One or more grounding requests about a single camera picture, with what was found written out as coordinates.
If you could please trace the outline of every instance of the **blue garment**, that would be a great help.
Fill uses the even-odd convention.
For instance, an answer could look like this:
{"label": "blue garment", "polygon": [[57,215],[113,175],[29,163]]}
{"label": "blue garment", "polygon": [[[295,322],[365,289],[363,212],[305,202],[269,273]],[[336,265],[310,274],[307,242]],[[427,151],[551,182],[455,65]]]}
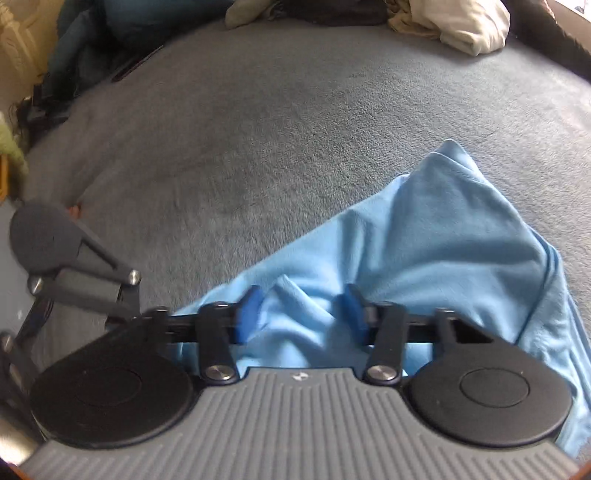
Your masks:
{"label": "blue garment", "polygon": [[[591,436],[591,348],[560,256],[457,143],[179,313],[237,301],[258,284],[267,291],[258,330],[233,350],[241,374],[251,366],[359,373],[368,348],[354,343],[335,302],[347,283],[411,313],[452,308],[517,344],[570,385],[558,445],[576,456]],[[412,375],[430,355],[429,345],[409,345],[405,370]]]}

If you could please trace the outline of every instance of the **metal screw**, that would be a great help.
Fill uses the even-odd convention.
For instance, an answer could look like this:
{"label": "metal screw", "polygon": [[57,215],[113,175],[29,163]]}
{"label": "metal screw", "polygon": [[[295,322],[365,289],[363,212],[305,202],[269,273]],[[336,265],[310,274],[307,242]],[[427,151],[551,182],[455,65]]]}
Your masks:
{"label": "metal screw", "polygon": [[31,277],[29,280],[29,291],[37,295],[43,288],[43,279],[41,277]]}
{"label": "metal screw", "polygon": [[6,353],[10,353],[10,350],[12,350],[12,346],[14,344],[14,338],[12,337],[12,335],[3,335],[2,336],[2,350],[4,350]]}
{"label": "metal screw", "polygon": [[142,277],[137,270],[132,270],[129,272],[129,285],[137,285],[141,279]]}
{"label": "metal screw", "polygon": [[205,374],[212,380],[230,380],[234,376],[234,369],[227,365],[212,365],[207,367]]}
{"label": "metal screw", "polygon": [[378,380],[380,382],[387,382],[389,380],[393,380],[394,378],[396,378],[398,372],[392,367],[388,367],[387,365],[374,365],[368,368],[367,374],[370,378],[373,378],[374,380]]}

